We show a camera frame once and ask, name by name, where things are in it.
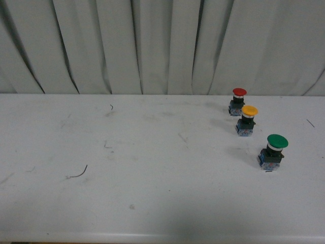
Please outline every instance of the green push button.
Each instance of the green push button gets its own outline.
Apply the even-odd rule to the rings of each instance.
[[[289,145],[289,142],[287,139],[285,139],[283,136],[272,134],[268,136],[268,142],[271,146],[276,148],[285,148]]]

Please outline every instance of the dark mark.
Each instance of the dark mark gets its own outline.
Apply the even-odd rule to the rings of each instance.
[[[67,116],[67,118],[65,120],[62,121],[63,124],[61,125],[61,129],[66,125],[66,122],[70,118],[70,116],[71,116],[71,113]]]
[[[311,123],[309,120],[307,120],[307,119],[306,119],[306,121],[308,121],[308,122],[309,122],[309,124],[311,124],[313,127],[315,127],[315,126],[314,126],[314,125],[313,125],[313,124],[312,124],[312,123]]]
[[[106,146],[107,140],[105,141],[104,148],[112,148],[111,146]]]
[[[9,176],[7,176],[5,179],[3,179],[2,181],[0,181],[0,185],[3,183],[6,183],[7,180],[10,179],[11,176],[13,176],[15,173],[11,173]]]
[[[77,176],[66,176],[67,177],[67,179],[70,179],[70,178],[75,178],[75,177],[80,177],[80,176],[82,176],[85,172],[86,172],[86,169],[87,169],[87,167],[88,167],[88,165],[86,165],[86,168],[85,168],[85,170],[81,173],[81,174],[79,174],[79,175],[77,175]]]
[[[28,170],[28,171],[26,171],[26,172],[29,172],[29,173],[31,173],[31,172],[33,172],[33,170],[36,168],[36,166],[34,166],[34,168],[32,169],[32,170]]]
[[[184,137],[182,137],[181,133],[178,133],[178,136],[186,143],[186,147],[188,148],[188,146],[187,146],[188,138],[185,139]]]

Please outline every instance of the white table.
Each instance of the white table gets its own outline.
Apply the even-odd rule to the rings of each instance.
[[[325,98],[231,99],[0,95],[0,241],[325,243]]]

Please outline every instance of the white curtain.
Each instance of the white curtain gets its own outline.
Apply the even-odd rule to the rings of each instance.
[[[0,92],[325,96],[325,1],[0,0]]]

